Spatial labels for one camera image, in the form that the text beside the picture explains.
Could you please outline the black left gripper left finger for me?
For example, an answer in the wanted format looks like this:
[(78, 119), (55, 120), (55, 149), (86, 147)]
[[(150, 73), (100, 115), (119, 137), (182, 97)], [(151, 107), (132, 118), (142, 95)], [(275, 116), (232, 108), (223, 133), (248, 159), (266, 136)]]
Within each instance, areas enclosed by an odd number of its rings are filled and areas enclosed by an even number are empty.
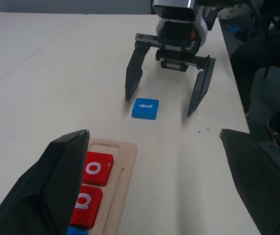
[(0, 204), (0, 235), (66, 235), (89, 139), (80, 130), (49, 143)]

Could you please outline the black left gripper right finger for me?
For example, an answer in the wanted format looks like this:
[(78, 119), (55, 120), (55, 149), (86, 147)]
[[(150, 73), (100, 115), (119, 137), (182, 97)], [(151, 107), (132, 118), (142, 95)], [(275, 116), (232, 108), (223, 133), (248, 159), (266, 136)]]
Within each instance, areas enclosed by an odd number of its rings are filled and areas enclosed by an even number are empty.
[(280, 150), (252, 134), (221, 129), (236, 190), (261, 235), (280, 235)]

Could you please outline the blue letter tile t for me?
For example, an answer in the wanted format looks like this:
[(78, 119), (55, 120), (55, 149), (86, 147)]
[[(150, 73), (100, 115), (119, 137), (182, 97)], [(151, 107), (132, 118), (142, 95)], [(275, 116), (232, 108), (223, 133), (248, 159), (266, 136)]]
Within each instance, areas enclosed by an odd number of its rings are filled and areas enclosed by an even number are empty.
[(159, 100), (136, 98), (132, 108), (133, 118), (156, 120), (159, 107)]

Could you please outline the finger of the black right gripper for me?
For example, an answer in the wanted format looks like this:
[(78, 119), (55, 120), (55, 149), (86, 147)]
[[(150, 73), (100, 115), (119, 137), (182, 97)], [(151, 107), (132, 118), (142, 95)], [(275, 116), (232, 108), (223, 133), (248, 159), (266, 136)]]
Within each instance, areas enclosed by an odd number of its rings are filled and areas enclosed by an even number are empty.
[(211, 82), (215, 61), (216, 59), (211, 58), (210, 56), (203, 58), (203, 63), (200, 67), (203, 70), (197, 75), (187, 111), (187, 117), (190, 117), (195, 112), (198, 105), (205, 97)]
[(147, 46), (136, 46), (126, 71), (125, 82), (125, 99), (127, 103), (130, 103), (142, 77), (142, 65), (147, 52), (149, 51)]

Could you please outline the blue letter tile o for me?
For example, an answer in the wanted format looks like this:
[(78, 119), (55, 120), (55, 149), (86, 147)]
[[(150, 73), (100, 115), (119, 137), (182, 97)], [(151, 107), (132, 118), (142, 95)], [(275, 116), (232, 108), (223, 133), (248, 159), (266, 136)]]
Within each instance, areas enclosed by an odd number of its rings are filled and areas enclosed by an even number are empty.
[(66, 235), (89, 235), (87, 231), (69, 226)]

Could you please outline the red letter b block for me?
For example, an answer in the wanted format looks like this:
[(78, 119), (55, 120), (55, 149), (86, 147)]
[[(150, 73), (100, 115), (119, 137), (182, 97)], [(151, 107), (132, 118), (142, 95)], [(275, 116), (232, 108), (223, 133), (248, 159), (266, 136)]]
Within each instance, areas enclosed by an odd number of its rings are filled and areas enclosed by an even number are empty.
[(92, 229), (102, 201), (100, 188), (81, 186), (70, 225)]

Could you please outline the red letter tile o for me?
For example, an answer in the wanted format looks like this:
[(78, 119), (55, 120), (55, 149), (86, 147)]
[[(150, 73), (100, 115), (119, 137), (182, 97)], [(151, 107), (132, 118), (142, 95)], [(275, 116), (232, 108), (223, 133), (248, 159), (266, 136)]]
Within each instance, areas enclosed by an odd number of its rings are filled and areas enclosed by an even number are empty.
[(88, 151), (85, 159), (82, 183), (105, 187), (108, 183), (113, 164), (113, 155)]

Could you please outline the person in dark trousers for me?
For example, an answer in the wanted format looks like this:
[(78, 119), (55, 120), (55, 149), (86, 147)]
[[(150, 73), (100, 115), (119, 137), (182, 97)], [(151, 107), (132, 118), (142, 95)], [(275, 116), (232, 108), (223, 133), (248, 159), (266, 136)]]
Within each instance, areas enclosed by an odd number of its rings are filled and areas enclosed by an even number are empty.
[[(275, 12), (274, 15), (279, 18), (280, 26), (280, 12)], [(245, 114), (249, 113), (255, 73), (261, 68), (280, 68), (280, 28), (274, 27), (268, 33), (260, 33), (249, 39), (230, 58)]]

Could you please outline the light wooden letter tray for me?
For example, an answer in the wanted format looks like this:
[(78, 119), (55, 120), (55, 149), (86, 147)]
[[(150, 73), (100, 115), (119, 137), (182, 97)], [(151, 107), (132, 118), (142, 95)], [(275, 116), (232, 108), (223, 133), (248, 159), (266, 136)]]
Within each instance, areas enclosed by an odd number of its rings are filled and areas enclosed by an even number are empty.
[(88, 150), (111, 154), (114, 158), (107, 185), (99, 186), (103, 197), (89, 235), (117, 235), (127, 198), (132, 171), (137, 155), (133, 143), (90, 139)]

